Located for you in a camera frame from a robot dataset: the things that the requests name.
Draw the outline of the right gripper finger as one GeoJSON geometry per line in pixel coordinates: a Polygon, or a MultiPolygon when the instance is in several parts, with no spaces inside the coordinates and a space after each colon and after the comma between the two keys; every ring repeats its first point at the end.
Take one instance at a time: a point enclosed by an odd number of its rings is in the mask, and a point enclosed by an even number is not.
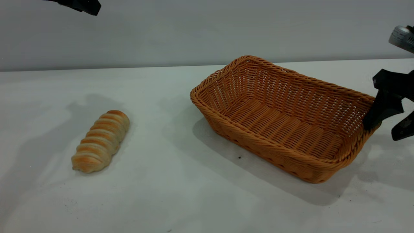
{"type": "Polygon", "coordinates": [[[403,97],[398,94],[380,89],[363,119],[364,130],[370,131],[384,119],[403,113],[402,99],[403,97]]]}
{"type": "Polygon", "coordinates": [[[394,141],[402,140],[414,135],[414,112],[411,112],[401,122],[396,124],[391,131],[394,141]]]}

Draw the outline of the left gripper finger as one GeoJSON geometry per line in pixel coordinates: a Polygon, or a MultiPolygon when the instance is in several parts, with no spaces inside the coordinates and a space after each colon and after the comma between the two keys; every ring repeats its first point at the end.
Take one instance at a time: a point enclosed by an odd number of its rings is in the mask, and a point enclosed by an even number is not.
{"type": "Polygon", "coordinates": [[[102,5],[98,0],[47,0],[61,6],[74,9],[79,12],[86,12],[89,15],[97,16],[102,5]]]}

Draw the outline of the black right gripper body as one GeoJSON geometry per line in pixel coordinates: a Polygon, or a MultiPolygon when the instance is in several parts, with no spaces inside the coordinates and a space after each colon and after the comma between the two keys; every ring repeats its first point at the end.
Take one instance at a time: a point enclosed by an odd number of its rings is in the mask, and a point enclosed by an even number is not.
{"type": "Polygon", "coordinates": [[[414,71],[405,74],[381,69],[373,77],[374,87],[411,101],[414,100],[414,71]]]}

